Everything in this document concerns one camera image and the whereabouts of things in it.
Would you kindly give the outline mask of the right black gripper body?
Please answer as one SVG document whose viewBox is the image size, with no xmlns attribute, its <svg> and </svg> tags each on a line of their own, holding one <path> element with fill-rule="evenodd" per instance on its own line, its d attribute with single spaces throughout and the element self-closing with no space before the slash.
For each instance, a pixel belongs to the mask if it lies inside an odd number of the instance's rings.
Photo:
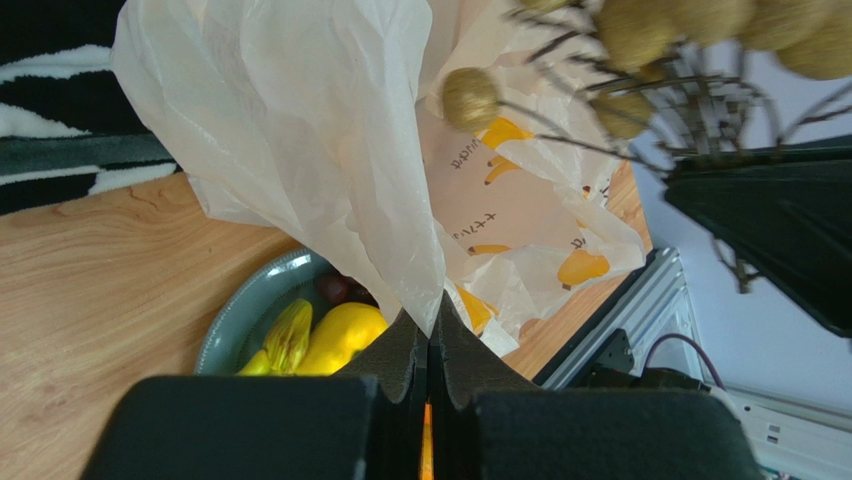
<svg viewBox="0 0 852 480">
<path fill-rule="evenodd" d="M 851 138 L 677 162 L 666 202 L 824 329 L 851 335 Z"/>
</svg>

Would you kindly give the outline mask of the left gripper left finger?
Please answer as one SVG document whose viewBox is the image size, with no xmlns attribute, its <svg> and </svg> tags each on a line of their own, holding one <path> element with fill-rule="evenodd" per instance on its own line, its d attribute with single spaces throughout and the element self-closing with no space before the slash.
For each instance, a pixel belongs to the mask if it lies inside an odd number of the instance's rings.
<svg viewBox="0 0 852 480">
<path fill-rule="evenodd" d="M 155 376 L 114 407 L 86 479 L 414 479 L 427 340 L 398 319 L 326 377 Z"/>
</svg>

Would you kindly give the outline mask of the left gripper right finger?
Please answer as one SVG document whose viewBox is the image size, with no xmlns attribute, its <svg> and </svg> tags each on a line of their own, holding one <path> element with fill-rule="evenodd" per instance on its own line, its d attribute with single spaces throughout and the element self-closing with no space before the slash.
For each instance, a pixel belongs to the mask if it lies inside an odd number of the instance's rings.
<svg viewBox="0 0 852 480">
<path fill-rule="evenodd" d="M 429 341 L 438 479 L 758 479 L 740 422 L 684 389 L 542 389 L 441 301 Z"/>
</svg>

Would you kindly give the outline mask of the red grape bunch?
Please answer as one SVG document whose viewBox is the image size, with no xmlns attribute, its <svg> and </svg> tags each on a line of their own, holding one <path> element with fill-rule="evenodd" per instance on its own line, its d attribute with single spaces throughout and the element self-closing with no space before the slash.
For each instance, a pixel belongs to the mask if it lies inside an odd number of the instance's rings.
<svg viewBox="0 0 852 480">
<path fill-rule="evenodd" d="M 318 276 L 314 284 L 319 295 L 332 305 L 355 302 L 378 306 L 373 295 L 352 277 L 337 272 L 326 273 Z"/>
</svg>

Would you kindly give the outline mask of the dried longan bunch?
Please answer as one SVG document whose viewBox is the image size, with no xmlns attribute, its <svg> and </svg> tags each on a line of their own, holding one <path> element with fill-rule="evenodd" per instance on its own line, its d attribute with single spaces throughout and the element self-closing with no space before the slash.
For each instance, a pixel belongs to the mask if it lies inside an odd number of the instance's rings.
<svg viewBox="0 0 852 480">
<path fill-rule="evenodd" d="M 517 1 L 507 17 L 551 31 L 523 62 L 559 98 L 581 102 L 607 144 L 511 98 L 485 66 L 442 79 L 447 124 L 483 140 L 552 142 L 638 164 L 664 192 L 681 160 L 780 150 L 800 144 L 808 126 L 851 113 L 847 1 Z M 707 232 L 741 292 L 766 279 Z"/>
</svg>

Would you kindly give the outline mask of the translucent plastic bag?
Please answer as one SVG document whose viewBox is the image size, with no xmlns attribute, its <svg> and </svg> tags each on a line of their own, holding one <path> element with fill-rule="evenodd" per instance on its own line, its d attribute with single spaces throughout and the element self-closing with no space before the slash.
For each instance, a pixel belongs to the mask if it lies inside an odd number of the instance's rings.
<svg viewBox="0 0 852 480">
<path fill-rule="evenodd" d="M 205 213 L 274 226 L 425 332 L 448 296 L 497 354 L 580 289 L 641 267 L 606 207 L 616 159 L 521 112 L 464 133 L 439 91 L 461 67 L 590 146 L 588 108 L 525 57 L 550 34 L 506 1 L 129 1 L 112 67 Z"/>
</svg>

